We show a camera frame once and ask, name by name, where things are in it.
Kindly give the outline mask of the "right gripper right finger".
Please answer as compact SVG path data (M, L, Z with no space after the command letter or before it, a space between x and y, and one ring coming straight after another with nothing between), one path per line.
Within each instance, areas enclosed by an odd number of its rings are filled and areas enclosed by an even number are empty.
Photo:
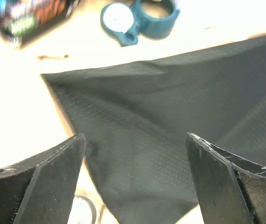
M189 133L188 161L206 224L266 224L266 167Z

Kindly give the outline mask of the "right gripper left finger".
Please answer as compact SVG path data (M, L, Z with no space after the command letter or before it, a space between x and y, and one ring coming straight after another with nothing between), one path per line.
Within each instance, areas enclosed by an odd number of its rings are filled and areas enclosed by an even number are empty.
M0 224L66 224L85 147L78 134L0 168Z

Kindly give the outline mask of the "black poker chip case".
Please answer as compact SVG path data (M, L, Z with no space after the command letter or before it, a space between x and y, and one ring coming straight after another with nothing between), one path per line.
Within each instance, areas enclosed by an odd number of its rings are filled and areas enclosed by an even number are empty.
M0 0L0 37L14 48L69 19L79 0Z

